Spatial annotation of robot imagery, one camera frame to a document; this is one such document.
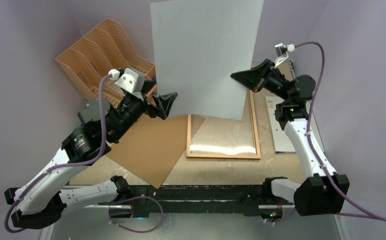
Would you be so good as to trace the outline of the plant window photo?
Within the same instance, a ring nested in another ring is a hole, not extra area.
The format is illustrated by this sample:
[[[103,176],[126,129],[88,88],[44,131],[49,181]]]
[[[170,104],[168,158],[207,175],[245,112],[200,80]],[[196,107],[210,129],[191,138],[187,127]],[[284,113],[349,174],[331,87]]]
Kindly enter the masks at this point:
[[[150,5],[158,90],[178,94],[171,117],[242,118],[247,90],[231,74],[251,67],[263,5],[261,0]]]

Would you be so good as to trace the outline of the brown wooden picture frame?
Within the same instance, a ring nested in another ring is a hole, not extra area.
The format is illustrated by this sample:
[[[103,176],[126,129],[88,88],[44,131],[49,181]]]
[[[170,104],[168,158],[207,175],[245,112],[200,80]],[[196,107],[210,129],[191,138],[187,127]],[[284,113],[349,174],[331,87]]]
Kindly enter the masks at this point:
[[[241,120],[188,115],[186,157],[260,160],[253,93],[248,92]]]

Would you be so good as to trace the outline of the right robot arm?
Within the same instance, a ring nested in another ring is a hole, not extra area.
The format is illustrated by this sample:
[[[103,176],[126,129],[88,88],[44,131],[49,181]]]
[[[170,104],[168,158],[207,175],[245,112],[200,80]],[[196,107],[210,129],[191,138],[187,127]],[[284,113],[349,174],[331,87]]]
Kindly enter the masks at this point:
[[[287,80],[269,59],[230,76],[254,93],[266,89],[282,99],[275,107],[275,119],[292,143],[306,177],[301,184],[285,177],[266,178],[263,200],[272,204],[284,199],[295,205],[300,216],[340,213],[349,179],[330,164],[311,129],[307,103],[312,100],[316,81],[309,75]]]

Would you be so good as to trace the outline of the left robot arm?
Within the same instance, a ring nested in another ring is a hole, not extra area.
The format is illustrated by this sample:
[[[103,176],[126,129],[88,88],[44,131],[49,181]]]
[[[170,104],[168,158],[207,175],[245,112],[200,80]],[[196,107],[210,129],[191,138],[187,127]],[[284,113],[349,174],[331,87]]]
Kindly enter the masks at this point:
[[[117,107],[102,93],[88,102],[78,118],[81,125],[66,137],[50,162],[27,184],[5,191],[10,209],[5,216],[9,233],[40,230],[57,222],[71,210],[93,204],[125,204],[135,200],[127,181],[121,176],[88,187],[64,190],[77,174],[111,151],[143,115],[165,120],[177,93],[153,93],[149,103],[142,93],[128,93]]]

